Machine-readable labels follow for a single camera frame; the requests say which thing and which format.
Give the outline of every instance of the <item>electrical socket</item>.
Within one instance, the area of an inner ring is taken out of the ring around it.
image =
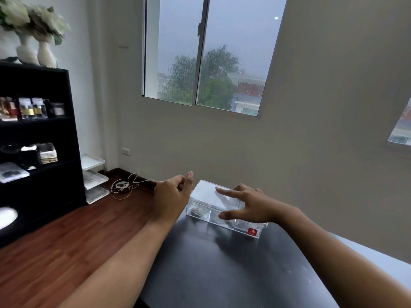
[[[121,153],[125,155],[130,155],[130,149],[123,147],[121,148]]]

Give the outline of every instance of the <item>baseboard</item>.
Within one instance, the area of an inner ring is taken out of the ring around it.
[[[106,175],[108,178],[113,178],[113,177],[121,177],[121,178],[127,178],[128,176],[130,176],[132,173],[130,173],[129,171],[123,170],[122,168],[116,167],[112,170],[106,171],[104,172],[103,170],[99,171],[100,174],[102,175]],[[148,190],[153,191],[155,186],[156,186],[156,182],[155,181],[145,181],[147,180],[144,177],[141,176],[137,176],[136,181],[144,181],[142,183],[140,183],[141,187],[144,187]]]

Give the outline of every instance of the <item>window pane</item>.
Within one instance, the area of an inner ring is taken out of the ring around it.
[[[145,96],[192,104],[203,0],[147,0]]]
[[[388,141],[411,146],[411,98]]]
[[[286,0],[210,0],[197,104],[257,115]]]

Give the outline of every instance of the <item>forearm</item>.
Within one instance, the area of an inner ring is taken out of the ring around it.
[[[149,221],[59,308],[126,308],[136,302],[172,224]]]
[[[280,223],[342,308],[411,307],[410,292],[298,209]]]

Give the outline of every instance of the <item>clear plastic box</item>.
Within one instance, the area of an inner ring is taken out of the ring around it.
[[[220,227],[247,234],[253,238],[259,238],[261,232],[267,227],[268,223],[254,224],[241,219],[226,221],[218,217],[223,211],[242,209],[245,204],[239,199],[219,194],[215,190],[215,187],[229,190],[229,188],[205,180],[199,181],[191,193],[190,200],[187,204],[186,215],[210,222]]]

